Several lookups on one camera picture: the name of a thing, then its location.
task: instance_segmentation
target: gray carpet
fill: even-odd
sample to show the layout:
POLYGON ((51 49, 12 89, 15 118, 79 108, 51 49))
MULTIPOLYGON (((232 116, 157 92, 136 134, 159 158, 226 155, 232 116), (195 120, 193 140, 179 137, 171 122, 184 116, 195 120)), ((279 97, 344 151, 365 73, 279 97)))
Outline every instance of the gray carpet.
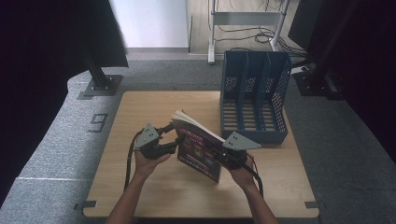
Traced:
MULTIPOLYGON (((122 94, 126 91, 219 91, 222 61, 130 61, 130 68, 105 68, 123 75, 112 97, 78 100, 91 77, 71 78, 57 118, 15 180, 0 210, 0 223, 104 223, 81 214, 122 94), (100 124, 92 118, 106 114, 100 124)), ((319 204, 314 219, 281 223, 396 223, 396 166, 359 116, 343 101, 303 97, 290 84, 285 108, 319 204)), ((139 223, 185 223, 186 219, 141 219, 139 223)), ((235 220, 250 223, 251 220, 235 220)), ((236 223, 189 220, 189 223, 236 223)))

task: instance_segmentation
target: light wood tabletop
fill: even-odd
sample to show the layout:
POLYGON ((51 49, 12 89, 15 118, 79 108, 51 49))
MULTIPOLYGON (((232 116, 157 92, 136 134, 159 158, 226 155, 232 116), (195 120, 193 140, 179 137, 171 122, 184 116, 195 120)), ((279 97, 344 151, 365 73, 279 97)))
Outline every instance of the light wood tabletop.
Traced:
MULTIPOLYGON (((123 192, 126 161, 134 135, 147 123, 164 127, 172 114, 184 109, 213 133, 220 135, 219 91, 128 91, 120 102, 85 207, 87 217, 107 217, 123 192)), ((262 178, 265 201, 276 217, 317 217, 317 208, 292 129, 280 146, 250 150, 262 178)), ((176 132, 163 135, 172 142, 176 132)), ((251 217, 243 191, 222 169, 219 183, 177 160, 160 164, 143 188, 137 217, 251 217)))

